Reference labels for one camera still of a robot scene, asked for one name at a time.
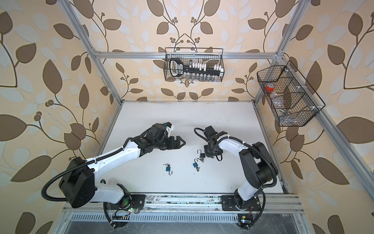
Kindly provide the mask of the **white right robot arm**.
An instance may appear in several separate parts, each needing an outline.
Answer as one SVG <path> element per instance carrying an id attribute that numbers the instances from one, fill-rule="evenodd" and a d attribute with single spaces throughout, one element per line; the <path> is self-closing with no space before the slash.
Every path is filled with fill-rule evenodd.
<path id="1" fill-rule="evenodd" d="M 201 138 L 206 142 L 204 153 L 207 157 L 218 158 L 227 151 L 241 161 L 245 181 L 234 192 L 235 209 L 247 210 L 264 189 L 277 185 L 279 171 L 263 143 L 249 144 L 227 132 L 218 133 L 212 126 L 194 129 L 195 133 L 198 131 L 203 132 Z"/>

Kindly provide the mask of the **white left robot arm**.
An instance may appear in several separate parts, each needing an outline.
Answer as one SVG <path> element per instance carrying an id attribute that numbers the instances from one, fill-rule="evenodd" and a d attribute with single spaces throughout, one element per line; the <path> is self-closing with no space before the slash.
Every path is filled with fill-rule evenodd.
<path id="1" fill-rule="evenodd" d="M 90 202 L 103 202 L 126 207 L 131 199 L 130 192 L 120 183 L 110 185 L 99 179 L 107 172 L 135 160 L 154 149 L 176 150 L 186 145 L 180 136 L 171 136 L 173 125 L 156 123 L 139 136 L 128 138 L 124 145 L 111 152 L 83 160 L 72 159 L 59 187 L 72 208 Z"/>

